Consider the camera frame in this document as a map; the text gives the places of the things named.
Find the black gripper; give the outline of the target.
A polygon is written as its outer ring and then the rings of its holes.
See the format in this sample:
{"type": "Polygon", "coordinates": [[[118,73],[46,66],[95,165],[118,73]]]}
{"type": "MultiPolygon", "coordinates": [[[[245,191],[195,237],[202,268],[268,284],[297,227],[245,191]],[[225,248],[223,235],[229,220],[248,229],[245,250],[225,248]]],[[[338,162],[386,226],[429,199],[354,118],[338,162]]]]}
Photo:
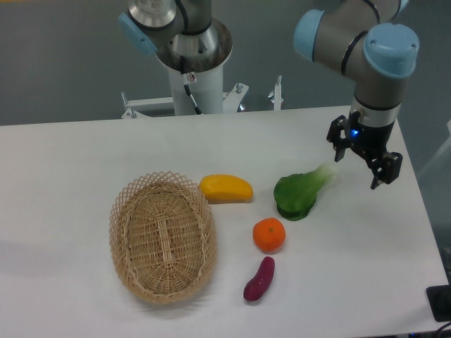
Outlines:
{"type": "Polygon", "coordinates": [[[341,161],[346,150],[351,148],[362,158],[373,158],[368,162],[373,173],[372,190],[381,184],[391,184],[399,177],[403,161],[402,154],[387,150],[393,125],[394,121],[384,122],[382,126],[370,125],[370,122],[364,122],[362,112],[351,108],[348,119],[340,115],[331,122],[326,136],[335,151],[334,161],[341,161]]]}

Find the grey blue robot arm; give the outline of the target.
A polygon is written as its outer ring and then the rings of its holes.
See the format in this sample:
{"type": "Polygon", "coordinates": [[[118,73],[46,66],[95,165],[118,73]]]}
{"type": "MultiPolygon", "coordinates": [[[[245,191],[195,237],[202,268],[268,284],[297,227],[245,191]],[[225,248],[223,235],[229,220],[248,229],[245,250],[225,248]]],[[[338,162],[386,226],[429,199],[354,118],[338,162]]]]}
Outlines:
{"type": "MultiPolygon", "coordinates": [[[[346,1],[335,12],[306,12],[293,35],[295,51],[355,82],[348,116],[336,118],[327,140],[341,160],[347,149],[373,173],[372,187],[400,174],[402,156],[386,148],[415,70],[419,38],[392,19],[404,1],[346,1]]],[[[235,112],[245,94],[223,93],[223,65],[232,51],[228,28],[212,16],[210,1],[129,1],[118,18],[142,54],[167,69],[177,115],[235,112]]]]}

